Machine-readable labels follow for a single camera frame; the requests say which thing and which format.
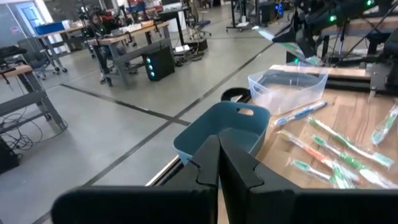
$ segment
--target bin handle hole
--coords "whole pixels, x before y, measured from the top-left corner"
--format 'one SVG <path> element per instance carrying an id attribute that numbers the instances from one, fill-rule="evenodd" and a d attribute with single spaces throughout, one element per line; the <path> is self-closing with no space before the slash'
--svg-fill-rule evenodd
<path id="1" fill-rule="evenodd" d="M 238 108 L 238 109 L 236 109 L 236 111 L 240 114 L 247 115 L 247 116 L 253 116 L 253 114 L 254 114 L 253 110 L 250 110 L 247 108 Z"/>

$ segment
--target clear plastic bin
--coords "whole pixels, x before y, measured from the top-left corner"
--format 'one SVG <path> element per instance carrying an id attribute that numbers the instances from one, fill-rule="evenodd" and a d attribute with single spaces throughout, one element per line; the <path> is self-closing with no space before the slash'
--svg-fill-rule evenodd
<path id="1" fill-rule="evenodd" d="M 309 68 L 302 63 L 288 66 L 289 72 L 271 67 L 248 77 L 253 102 L 267 108 L 272 115 L 320 100 L 328 80 L 326 71 L 316 76 L 305 73 Z"/>

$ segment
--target metal table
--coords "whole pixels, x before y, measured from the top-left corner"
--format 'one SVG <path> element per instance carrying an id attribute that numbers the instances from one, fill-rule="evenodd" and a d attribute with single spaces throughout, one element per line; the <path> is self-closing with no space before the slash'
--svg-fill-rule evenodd
<path id="1" fill-rule="evenodd" d="M 50 50 L 52 58 L 55 60 L 55 62 L 58 65 L 58 66 L 56 66 L 54 64 L 54 62 L 51 60 L 52 66 L 55 68 L 56 71 L 61 70 L 63 72 L 67 72 L 68 70 L 62 65 L 62 62 L 60 61 L 59 56 L 57 55 L 57 53 L 55 53 L 54 47 L 62 47 L 65 44 L 69 44 L 69 38 L 67 36 L 67 33 L 79 31 L 79 30 L 82 30 L 82 28 L 84 28 L 84 27 L 79 26 L 79 27 L 69 28 L 69 29 L 37 36 L 37 40 L 39 40 L 42 47 Z M 62 36 L 63 41 L 52 44 L 49 37 L 52 35 L 57 35 L 57 34 L 60 34 Z"/>
<path id="2" fill-rule="evenodd" d="M 138 58 L 144 53 L 159 49 L 160 47 L 165 46 L 165 45 L 169 46 L 171 53 L 173 52 L 170 34 L 169 34 L 169 30 L 167 28 L 168 25 L 169 25 L 169 22 L 163 22 L 161 24 L 157 24 L 157 26 L 149 26 L 149 27 L 142 27 L 140 29 L 136 29 L 136 30 L 130 32 L 130 35 L 125 34 L 125 35 L 120 35 L 118 37 L 103 38 L 103 39 L 98 39 L 98 40 L 91 39 L 91 40 L 88 40 L 87 43 L 90 44 L 91 46 L 93 46 L 93 51 L 94 51 L 96 59 L 99 63 L 101 72 L 104 74 L 104 76 L 106 78 L 119 78 L 124 83 L 124 86 L 126 88 L 128 88 L 129 82 L 127 79 L 127 72 L 124 68 L 124 64 L 126 62 L 129 62 L 135 58 Z M 156 27 L 158 29 L 163 30 L 164 39 L 157 41 L 155 43 L 152 43 L 152 40 L 150 38 L 150 32 L 155 30 Z M 130 36 L 132 38 L 134 38 L 134 36 L 139 35 L 139 34 L 145 34 L 148 45 L 145 47 L 136 49 L 132 52 L 128 52 L 125 55 L 119 56 L 117 53 L 116 46 L 120 42 L 129 39 Z M 116 73 L 111 73 L 109 71 L 108 65 L 106 63 L 106 58 L 103 58 L 103 56 L 100 52 L 102 46 L 107 46 L 110 48 L 111 53 L 112 53 L 112 60 L 114 62 L 114 66 L 116 68 Z"/>
<path id="3" fill-rule="evenodd" d="M 5 103 L 0 104 L 0 116 L 11 114 L 17 110 L 23 109 L 27 106 L 36 104 L 38 109 L 30 113 L 24 114 L 24 119 L 0 128 L 0 134 L 6 133 L 14 128 L 22 126 L 34 119 L 45 116 L 47 120 L 52 119 L 60 131 L 67 128 L 63 119 L 54 108 L 53 104 L 49 100 L 47 93 L 45 92 L 42 85 L 39 83 L 37 77 L 33 74 L 33 70 L 28 65 L 19 65 L 15 70 L 4 74 L 6 78 L 17 77 L 21 80 L 25 86 L 28 94 L 9 100 Z"/>

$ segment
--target toothbrush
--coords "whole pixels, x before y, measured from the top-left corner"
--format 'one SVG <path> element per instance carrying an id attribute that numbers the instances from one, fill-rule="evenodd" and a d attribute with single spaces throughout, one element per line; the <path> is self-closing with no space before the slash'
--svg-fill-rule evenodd
<path id="1" fill-rule="evenodd" d="M 333 162 L 332 166 L 333 176 L 336 179 L 335 186 L 339 189 L 355 189 L 343 167 L 337 162 Z"/>
<path id="2" fill-rule="evenodd" d="M 322 181 L 326 181 L 326 182 L 331 182 L 331 176 L 328 174 L 324 174 L 314 168 L 312 168 L 309 164 L 300 161 L 300 160 L 296 160 L 294 159 L 291 164 L 297 168 L 299 168 L 301 171 L 308 173 L 308 174 L 312 174 L 315 177 L 318 177 L 320 180 Z"/>
<path id="3" fill-rule="evenodd" d="M 277 119 L 276 121 L 274 121 L 273 125 L 275 127 L 279 127 L 279 126 L 285 125 L 293 120 L 302 119 L 306 115 L 308 115 L 316 110 L 324 108 L 327 104 L 328 104 L 328 102 L 326 102 L 326 101 L 321 101 L 321 102 L 315 103 L 313 105 L 310 105 L 310 106 L 304 108 L 304 110 L 299 111 L 298 113 L 294 113 L 292 115 L 284 116 L 284 117 Z"/>
<path id="4" fill-rule="evenodd" d="M 351 156 L 349 156 L 343 152 L 340 152 L 335 147 L 329 145 L 324 139 L 314 135 L 314 136 L 312 136 L 312 140 L 319 146 L 324 147 L 325 149 L 331 151 L 332 153 L 334 153 L 335 155 L 340 157 L 349 166 L 356 169 L 370 183 L 372 183 L 374 185 L 378 185 L 384 189 L 391 189 L 391 188 L 398 187 L 397 184 L 392 183 L 390 180 L 383 177 L 381 174 L 378 174 L 377 172 L 370 170 L 368 167 L 366 167 L 365 165 L 363 165 L 356 159 L 352 158 Z"/>
<path id="5" fill-rule="evenodd" d="M 383 127 L 381 129 L 375 129 L 373 131 L 371 139 L 374 145 L 378 145 L 381 141 L 384 140 L 384 138 L 390 131 L 392 125 L 394 124 L 397 116 L 398 116 L 398 106 L 395 105 L 387 115 Z"/>
<path id="6" fill-rule="evenodd" d="M 322 153 L 320 153 L 320 152 L 314 150 L 313 148 L 311 148 L 310 146 L 306 145 L 304 142 L 302 142 L 301 140 L 299 140 L 298 138 L 293 136 L 293 134 L 290 134 L 289 132 L 284 131 L 284 130 L 278 131 L 277 133 L 286 141 L 290 141 L 290 142 L 294 143 L 296 146 L 303 149 L 306 153 L 313 156 L 316 160 L 323 163 L 327 167 L 333 169 L 333 161 L 331 159 L 327 158 Z M 348 170 L 344 167 L 343 167 L 343 169 L 344 169 L 344 173 L 347 174 L 351 180 L 353 180 L 359 184 L 363 182 L 361 178 L 359 178 L 356 174 L 354 174 L 350 170 Z"/>
<path id="7" fill-rule="evenodd" d="M 365 152 L 365 151 L 361 150 L 360 148 L 356 147 L 353 143 L 351 143 L 349 140 L 347 140 L 344 136 L 342 136 L 341 134 L 332 130 L 329 126 L 323 124 L 321 121 L 319 121 L 313 117 L 309 117 L 308 122 L 314 126 L 321 127 L 323 130 L 325 130 L 326 132 L 331 134 L 333 137 L 335 137 L 337 140 L 342 142 L 345 146 L 347 146 L 354 152 L 357 152 L 358 154 L 379 163 L 380 165 L 386 167 L 387 169 L 389 169 L 394 163 L 394 161 L 392 159 L 388 158 L 387 156 L 385 156 L 381 153 L 373 152 L 370 150 L 367 150 Z"/>

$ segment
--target black computer tower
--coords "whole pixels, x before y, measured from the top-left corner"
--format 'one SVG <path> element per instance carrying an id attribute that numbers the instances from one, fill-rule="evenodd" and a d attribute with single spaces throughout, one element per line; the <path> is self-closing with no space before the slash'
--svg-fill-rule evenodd
<path id="1" fill-rule="evenodd" d="M 276 11 L 275 11 L 275 4 L 273 2 L 261 4 L 259 6 L 259 11 L 260 11 L 261 24 L 266 25 L 269 22 L 275 20 Z"/>
<path id="2" fill-rule="evenodd" d="M 174 59 L 169 46 L 142 54 L 142 59 L 150 81 L 159 81 L 175 71 Z"/>
<path id="3" fill-rule="evenodd" d="M 19 166 L 18 155 L 0 138 L 0 174 Z"/>

